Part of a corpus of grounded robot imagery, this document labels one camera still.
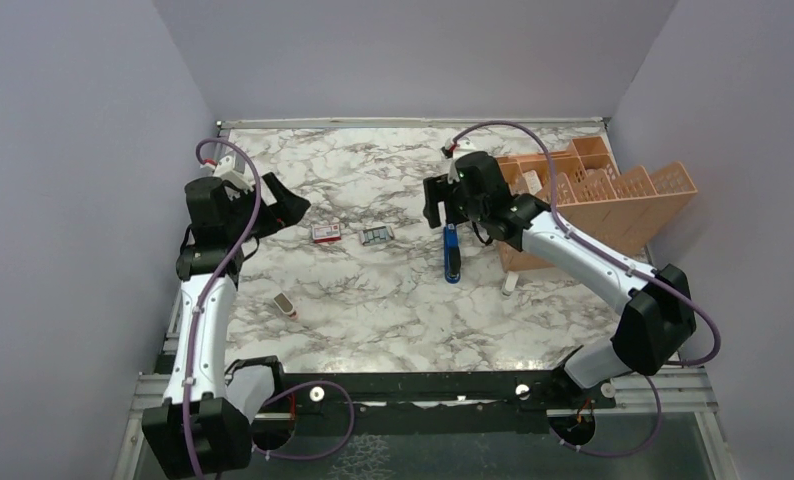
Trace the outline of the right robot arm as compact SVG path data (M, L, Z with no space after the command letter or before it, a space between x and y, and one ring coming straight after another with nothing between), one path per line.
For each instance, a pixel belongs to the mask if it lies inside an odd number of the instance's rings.
M540 257L589 288L619 314L614 334L569 354L551 374L550 393L573 407L590 388L631 372L653 375L696 330L685 273L628 258L581 234L550 204L514 194L498 162L484 151L452 161L446 174L423 182L423 215L432 228L440 214L473 222L493 241Z

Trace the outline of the red white staple box sleeve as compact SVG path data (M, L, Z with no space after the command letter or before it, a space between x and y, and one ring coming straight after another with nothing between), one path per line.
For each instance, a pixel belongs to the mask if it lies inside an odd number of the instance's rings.
M339 224L314 225L311 228L311 238L314 243L328 243L342 238Z

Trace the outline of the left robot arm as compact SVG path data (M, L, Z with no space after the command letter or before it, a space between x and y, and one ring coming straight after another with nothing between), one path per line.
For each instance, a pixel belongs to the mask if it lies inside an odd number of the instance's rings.
M193 239L183 242L176 262L180 340L162 402L142 419L146 441L169 479L245 468L256 413L286 401L288 386L274 356L247 362L231 382L225 376L227 329L245 261L241 243L296 225L310 207L273 173L260 183L274 203L265 203L257 189L218 177L184 188Z

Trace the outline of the blue stapler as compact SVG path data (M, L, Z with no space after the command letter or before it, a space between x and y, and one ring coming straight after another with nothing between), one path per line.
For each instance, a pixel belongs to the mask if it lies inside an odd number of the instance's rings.
M461 252L456 226L448 223L443 227L444 278L450 284L461 279Z

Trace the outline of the staple box tray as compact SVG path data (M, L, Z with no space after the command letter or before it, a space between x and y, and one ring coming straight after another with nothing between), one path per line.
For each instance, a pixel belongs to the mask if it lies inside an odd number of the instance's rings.
M378 226L363 229L359 232L360 243L363 246L372 246L386 243L395 238L393 229L390 226Z

